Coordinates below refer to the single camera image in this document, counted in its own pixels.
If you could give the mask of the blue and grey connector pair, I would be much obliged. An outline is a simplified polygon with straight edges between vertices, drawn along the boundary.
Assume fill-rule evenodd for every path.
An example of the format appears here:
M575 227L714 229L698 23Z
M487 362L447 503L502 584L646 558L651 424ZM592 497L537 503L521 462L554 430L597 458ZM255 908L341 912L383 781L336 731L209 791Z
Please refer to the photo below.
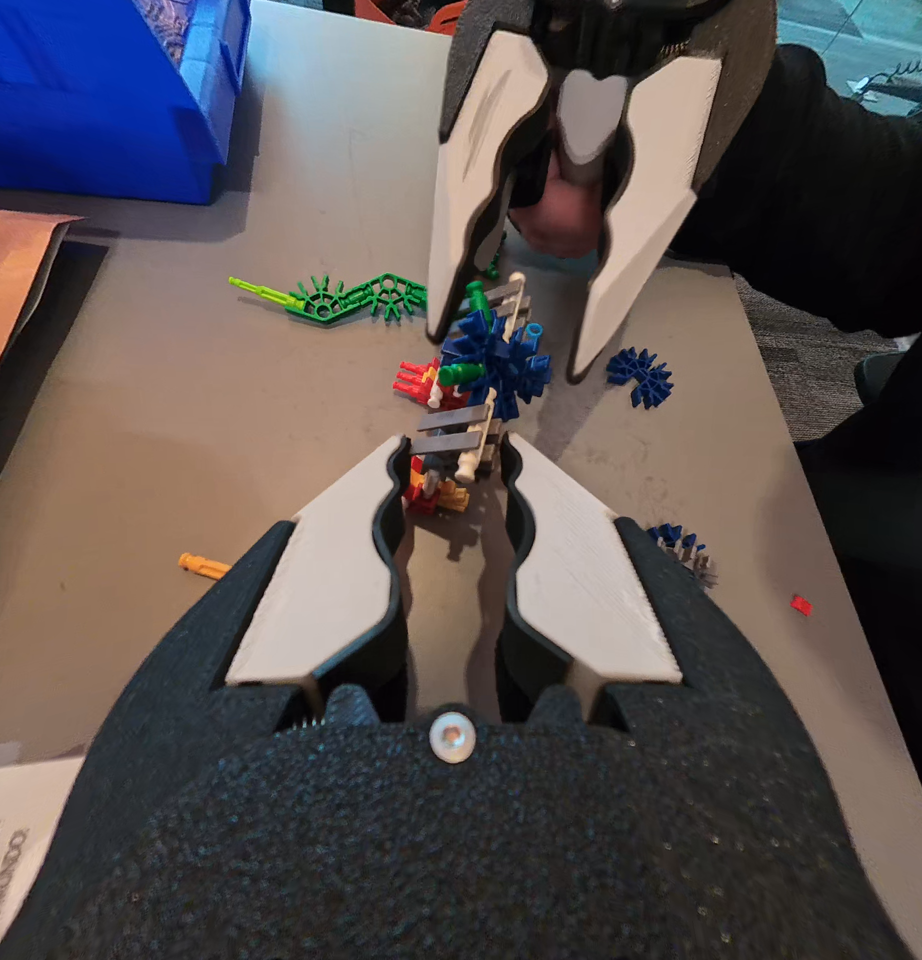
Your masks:
M648 527L645 533L704 590L709 592L718 584L718 567L697 534L687 531L681 524L671 523Z

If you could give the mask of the clear plastic bag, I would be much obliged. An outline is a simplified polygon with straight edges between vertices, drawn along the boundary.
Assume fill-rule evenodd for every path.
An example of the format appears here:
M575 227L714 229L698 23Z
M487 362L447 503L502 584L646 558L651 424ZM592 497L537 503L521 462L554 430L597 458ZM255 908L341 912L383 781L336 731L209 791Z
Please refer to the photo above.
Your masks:
M197 1L133 1L171 63L180 68Z

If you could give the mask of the blue storage bin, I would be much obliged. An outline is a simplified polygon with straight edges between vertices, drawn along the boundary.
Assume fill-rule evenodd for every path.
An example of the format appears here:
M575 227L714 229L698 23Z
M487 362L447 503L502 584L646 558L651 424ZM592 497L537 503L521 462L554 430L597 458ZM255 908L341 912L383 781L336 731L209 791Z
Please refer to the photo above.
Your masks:
M197 2L177 68L133 2L0 1L0 189L210 203L251 20Z

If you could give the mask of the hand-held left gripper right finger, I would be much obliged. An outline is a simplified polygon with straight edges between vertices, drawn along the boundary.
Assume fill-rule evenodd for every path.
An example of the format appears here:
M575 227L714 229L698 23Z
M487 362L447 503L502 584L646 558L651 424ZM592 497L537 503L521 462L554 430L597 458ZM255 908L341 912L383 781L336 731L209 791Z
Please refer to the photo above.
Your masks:
M584 678L682 683L682 672L615 525L619 515L519 434L514 493L534 523L515 572L525 623Z

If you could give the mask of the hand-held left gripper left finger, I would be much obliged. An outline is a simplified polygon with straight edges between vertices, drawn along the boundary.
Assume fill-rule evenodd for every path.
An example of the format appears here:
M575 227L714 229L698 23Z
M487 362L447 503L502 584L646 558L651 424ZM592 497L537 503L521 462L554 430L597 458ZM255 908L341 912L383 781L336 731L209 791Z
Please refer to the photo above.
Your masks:
M293 682L322 687L357 642L391 611L392 548L379 546L383 507L402 505L396 457L405 435L387 438L298 510L274 573L227 669L230 687Z

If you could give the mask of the colourful toy construction model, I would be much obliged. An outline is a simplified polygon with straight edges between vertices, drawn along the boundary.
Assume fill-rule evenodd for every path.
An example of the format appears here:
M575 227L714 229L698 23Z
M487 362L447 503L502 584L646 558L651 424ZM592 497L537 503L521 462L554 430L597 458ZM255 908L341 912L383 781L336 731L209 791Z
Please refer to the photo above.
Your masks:
M551 382L544 329L531 317L527 277L486 290L467 285L453 335L427 364L400 363L393 390L423 409L411 443L404 508L464 513L471 486L492 473L505 426Z

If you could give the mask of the person's dark clothed body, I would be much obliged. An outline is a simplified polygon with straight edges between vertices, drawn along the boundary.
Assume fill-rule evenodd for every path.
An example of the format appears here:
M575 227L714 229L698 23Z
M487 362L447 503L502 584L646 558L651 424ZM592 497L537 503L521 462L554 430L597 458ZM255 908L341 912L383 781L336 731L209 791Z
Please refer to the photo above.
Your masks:
M922 654L922 334L875 399L798 457L869 641Z

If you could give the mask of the printed instruction booklet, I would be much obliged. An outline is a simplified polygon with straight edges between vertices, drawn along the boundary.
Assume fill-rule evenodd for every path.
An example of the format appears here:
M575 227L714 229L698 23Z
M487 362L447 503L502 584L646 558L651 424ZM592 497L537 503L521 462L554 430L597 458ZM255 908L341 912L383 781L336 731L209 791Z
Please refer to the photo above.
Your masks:
M72 755L0 766L0 943L43 867L83 763Z

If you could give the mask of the orange toy set package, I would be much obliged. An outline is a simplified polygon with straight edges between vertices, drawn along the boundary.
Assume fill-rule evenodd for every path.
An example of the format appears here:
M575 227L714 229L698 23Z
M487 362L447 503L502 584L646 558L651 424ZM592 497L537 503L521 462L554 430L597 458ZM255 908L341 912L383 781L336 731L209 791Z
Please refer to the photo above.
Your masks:
M0 209L0 367L39 305L59 248L81 217Z

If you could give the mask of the blue snowflake toy connector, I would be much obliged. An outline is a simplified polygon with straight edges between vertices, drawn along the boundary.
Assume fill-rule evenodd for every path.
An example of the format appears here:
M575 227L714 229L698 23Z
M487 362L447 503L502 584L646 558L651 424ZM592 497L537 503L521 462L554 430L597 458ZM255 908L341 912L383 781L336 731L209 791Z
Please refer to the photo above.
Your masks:
M631 403L645 410L656 409L671 395L672 371L667 363L657 363L657 354L633 346L611 356L606 366L609 384L622 387L632 384Z

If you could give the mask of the person's right forearm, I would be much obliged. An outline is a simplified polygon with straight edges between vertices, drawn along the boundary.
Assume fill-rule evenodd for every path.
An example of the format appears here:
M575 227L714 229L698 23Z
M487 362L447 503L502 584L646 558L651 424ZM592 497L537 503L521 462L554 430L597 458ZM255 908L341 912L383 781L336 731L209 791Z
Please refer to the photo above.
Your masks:
M779 45L670 249L839 330L922 333L922 123L839 97L814 51Z

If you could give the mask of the person's right hand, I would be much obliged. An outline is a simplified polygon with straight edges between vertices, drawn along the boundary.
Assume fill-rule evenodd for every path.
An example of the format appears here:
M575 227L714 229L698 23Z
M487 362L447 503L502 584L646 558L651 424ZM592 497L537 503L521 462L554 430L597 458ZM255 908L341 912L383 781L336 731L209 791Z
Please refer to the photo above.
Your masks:
M540 256L585 258L599 248L603 213L602 179L574 183L565 178L553 149L538 203L510 208L507 219L527 247Z

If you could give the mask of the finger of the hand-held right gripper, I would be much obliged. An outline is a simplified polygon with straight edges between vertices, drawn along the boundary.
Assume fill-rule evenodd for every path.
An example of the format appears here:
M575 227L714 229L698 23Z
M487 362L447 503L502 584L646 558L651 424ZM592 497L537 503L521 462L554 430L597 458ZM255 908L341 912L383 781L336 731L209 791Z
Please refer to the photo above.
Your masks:
M718 89L718 57L679 56L638 81L623 131L632 159L604 216L606 247L588 284L567 378L586 378L696 201L695 170Z
M458 30L448 50L427 272L427 337L442 342L501 243L514 170L547 130L549 66L522 32Z

